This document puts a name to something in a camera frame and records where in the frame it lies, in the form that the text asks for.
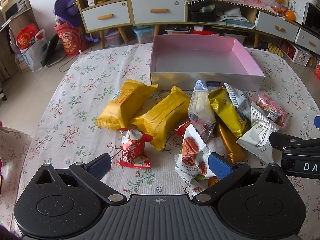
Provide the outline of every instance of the tiled floor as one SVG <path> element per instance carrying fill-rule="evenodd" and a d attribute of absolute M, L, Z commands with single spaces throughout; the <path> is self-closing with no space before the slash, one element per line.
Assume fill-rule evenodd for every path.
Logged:
<path fill-rule="evenodd" d="M 100 49 L 100 43 L 89 47 L 90 50 Z M 68 69 L 77 57 L 73 58 L 63 68 Z M 7 101 L 0 102 L 0 120 L 3 125 L 23 131 L 34 136 L 42 114 L 66 72 L 59 72 L 59 67 L 65 64 L 69 57 L 49 68 L 42 68 L 34 73 L 18 72 L 4 84 Z M 313 74 L 314 69 L 293 65 L 292 68 L 301 78 L 314 100 L 320 106 L 320 80 Z"/>

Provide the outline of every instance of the white drawer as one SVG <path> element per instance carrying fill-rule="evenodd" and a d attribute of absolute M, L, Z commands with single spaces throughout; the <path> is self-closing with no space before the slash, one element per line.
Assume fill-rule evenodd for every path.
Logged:
<path fill-rule="evenodd" d="M 294 41 L 299 27 L 281 20 L 271 14 L 259 12 L 256 19 L 256 30 Z"/>
<path fill-rule="evenodd" d="M 113 25 L 130 24 L 126 1 L 106 4 L 82 12 L 88 31 Z"/>
<path fill-rule="evenodd" d="M 131 0 L 131 3 L 135 24 L 185 21 L 184 0 Z"/>
<path fill-rule="evenodd" d="M 298 35 L 294 42 L 304 48 L 320 54 L 320 40 L 302 29 L 299 29 Z"/>

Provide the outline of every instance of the wooden handle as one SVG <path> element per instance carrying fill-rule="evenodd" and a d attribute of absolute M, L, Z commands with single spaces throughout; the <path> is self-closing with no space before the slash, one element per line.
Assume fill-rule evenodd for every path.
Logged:
<path fill-rule="evenodd" d="M 285 28 L 281 28 L 281 27 L 279 27 L 279 26 L 277 26 L 277 25 L 275 25 L 275 28 L 276 28 L 278 31 L 281 31 L 281 32 L 285 33 Z"/>
<path fill-rule="evenodd" d="M 106 20 L 106 19 L 110 19 L 112 17 L 113 17 L 113 13 L 107 14 L 107 15 L 103 15 L 103 16 L 98 16 L 98 20 Z"/>
<path fill-rule="evenodd" d="M 164 13 L 164 12 L 168 12 L 169 9 L 167 8 L 162 8 L 162 9 L 150 9 L 151 13 Z"/>
<path fill-rule="evenodd" d="M 313 47 L 316 46 L 316 44 L 314 44 L 312 41 L 309 41 L 309 44 L 310 44 L 311 46 L 313 46 Z"/>

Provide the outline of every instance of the cabinet leg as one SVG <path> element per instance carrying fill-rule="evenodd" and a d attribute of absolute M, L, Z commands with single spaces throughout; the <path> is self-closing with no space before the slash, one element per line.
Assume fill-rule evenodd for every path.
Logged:
<path fill-rule="evenodd" d="M 123 28 L 122 27 L 118 27 L 118 30 L 119 30 L 119 32 L 121 34 L 122 39 L 124 40 L 124 43 L 126 45 L 129 45 L 129 41 L 128 41 L 127 35 L 125 35 Z"/>
<path fill-rule="evenodd" d="M 99 31 L 99 36 L 100 36 L 100 44 L 101 44 L 101 48 L 104 49 L 104 35 L 103 35 L 103 30 Z"/>
<path fill-rule="evenodd" d="M 259 33 L 254 34 L 254 47 L 258 47 Z"/>
<path fill-rule="evenodd" d="M 156 24 L 156 25 L 155 25 L 155 32 L 154 32 L 154 35 L 158 35 L 158 34 L 159 34 L 159 27 L 160 27 L 160 25 L 159 25 L 159 24 Z"/>

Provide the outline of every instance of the floral tablecloth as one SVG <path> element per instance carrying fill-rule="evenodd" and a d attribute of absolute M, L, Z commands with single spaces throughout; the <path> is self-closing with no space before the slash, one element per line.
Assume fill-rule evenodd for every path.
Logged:
<path fill-rule="evenodd" d="M 23 165 L 18 196 L 41 164 L 51 163 L 56 169 L 67 168 L 74 162 L 87 163 L 102 153 L 109 153 L 112 158 L 111 170 L 102 181 L 127 197 L 130 194 L 191 194 L 174 171 L 173 155 L 179 152 L 182 140 L 173 132 L 169 133 L 163 151 L 157 152 L 146 143 L 145 153 L 152 167 L 137 170 L 119 166 L 120 133 L 93 124 L 126 78 L 150 83 L 151 46 L 131 45 L 80 54 L 55 91 L 39 123 Z M 319 109 L 300 78 L 277 55 L 247 50 L 266 75 L 262 90 L 290 113 L 290 125 L 284 132 L 304 139 L 319 137 L 319 129 L 313 125 Z M 138 114 L 147 111 L 167 94 L 154 92 Z M 246 159 L 252 167 L 266 165 L 249 153 Z M 307 207 L 300 237 L 316 239 L 320 237 L 320 181 L 296 177 L 290 177 L 290 180 Z"/>

